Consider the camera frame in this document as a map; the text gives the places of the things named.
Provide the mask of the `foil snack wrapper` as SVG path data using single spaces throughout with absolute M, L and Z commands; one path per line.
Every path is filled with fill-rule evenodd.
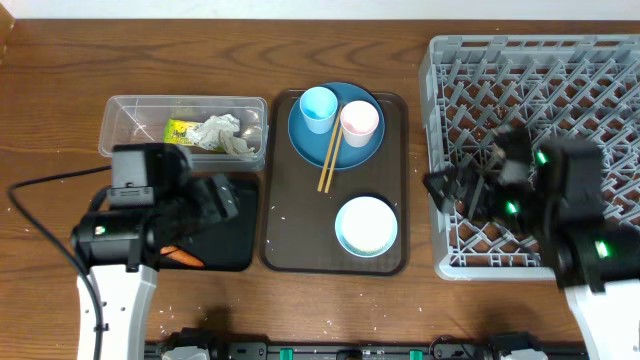
M 190 132 L 201 126 L 198 122 L 169 119 L 163 133 L 163 142 L 168 144 L 194 146 Z

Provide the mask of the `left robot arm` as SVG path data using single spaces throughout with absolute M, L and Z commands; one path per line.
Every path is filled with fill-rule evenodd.
M 204 260 L 187 249 L 189 239 L 236 217 L 239 202 L 229 179 L 186 176 L 167 186 L 105 187 L 72 230 L 79 281 L 78 356 L 141 359 L 146 322 L 158 272 L 168 258 L 188 269 Z

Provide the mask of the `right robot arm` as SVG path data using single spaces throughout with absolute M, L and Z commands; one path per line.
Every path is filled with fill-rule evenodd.
M 592 359 L 639 356 L 639 232 L 604 216 L 603 154 L 588 140 L 523 128 L 496 134 L 501 169 L 455 165 L 424 176 L 437 209 L 534 238 Z

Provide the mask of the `orange carrot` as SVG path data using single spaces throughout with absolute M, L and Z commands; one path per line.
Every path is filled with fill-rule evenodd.
M 205 266 L 201 260 L 174 245 L 162 247 L 160 254 L 188 267 L 203 268 Z

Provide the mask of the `white tissue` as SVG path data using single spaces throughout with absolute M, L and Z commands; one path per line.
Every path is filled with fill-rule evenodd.
M 231 114 L 211 116 L 206 122 L 189 129 L 186 138 L 195 146 L 209 150 L 222 150 L 229 155 L 248 156 L 255 153 L 247 141 L 237 137 L 240 120 Z

